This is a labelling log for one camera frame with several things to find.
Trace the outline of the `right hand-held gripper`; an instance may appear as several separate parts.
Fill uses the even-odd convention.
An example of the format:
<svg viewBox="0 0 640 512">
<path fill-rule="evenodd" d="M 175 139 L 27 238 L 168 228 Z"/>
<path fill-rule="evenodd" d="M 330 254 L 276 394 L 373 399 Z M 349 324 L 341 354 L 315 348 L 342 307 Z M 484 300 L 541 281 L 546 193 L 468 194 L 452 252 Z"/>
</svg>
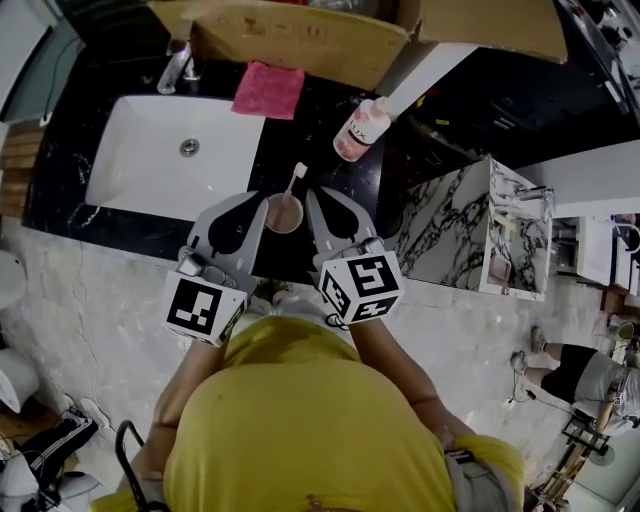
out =
<svg viewBox="0 0 640 512">
<path fill-rule="evenodd" d="M 396 253 L 375 234 L 369 213 L 345 194 L 319 188 L 305 199 L 317 254 L 315 285 L 346 325 L 383 317 L 403 295 Z"/>
</svg>

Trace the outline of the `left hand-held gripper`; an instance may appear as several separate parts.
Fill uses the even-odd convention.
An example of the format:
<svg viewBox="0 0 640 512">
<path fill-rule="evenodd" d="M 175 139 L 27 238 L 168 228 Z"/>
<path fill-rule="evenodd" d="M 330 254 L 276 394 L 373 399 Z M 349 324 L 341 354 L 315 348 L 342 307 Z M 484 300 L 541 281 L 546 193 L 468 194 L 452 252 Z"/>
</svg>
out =
<svg viewBox="0 0 640 512">
<path fill-rule="evenodd" d="M 161 319 L 168 329 L 216 347 L 227 341 L 256 289 L 252 276 L 269 210 L 245 192 L 200 214 L 165 280 Z"/>
</svg>

